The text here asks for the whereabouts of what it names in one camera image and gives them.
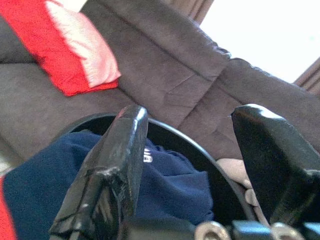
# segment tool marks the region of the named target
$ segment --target bright window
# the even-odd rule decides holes
[[[293,83],[320,57],[319,0],[214,0],[201,28],[253,66]]]

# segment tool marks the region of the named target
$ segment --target gray couch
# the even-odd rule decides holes
[[[122,73],[116,89],[65,97],[0,18],[0,152],[6,167],[21,164],[79,118],[133,103],[215,159],[242,158],[230,114],[250,103],[288,119],[320,151],[318,98],[232,59],[162,1],[88,0],[81,11],[116,56]]]

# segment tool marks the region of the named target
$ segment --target red fabric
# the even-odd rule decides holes
[[[0,178],[0,238],[2,240],[16,240],[14,221],[8,210],[6,200],[4,197],[4,177]]]
[[[116,88],[118,81],[90,88],[81,59],[55,28],[44,0],[1,0],[0,14],[65,95]]]

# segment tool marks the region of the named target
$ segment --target red pillow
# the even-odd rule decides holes
[[[52,0],[3,0],[0,14],[66,96],[116,88],[116,59],[82,13]]]

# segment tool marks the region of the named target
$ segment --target pillow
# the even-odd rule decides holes
[[[0,14],[66,96],[118,86],[117,61],[82,13],[53,0],[6,0]]]

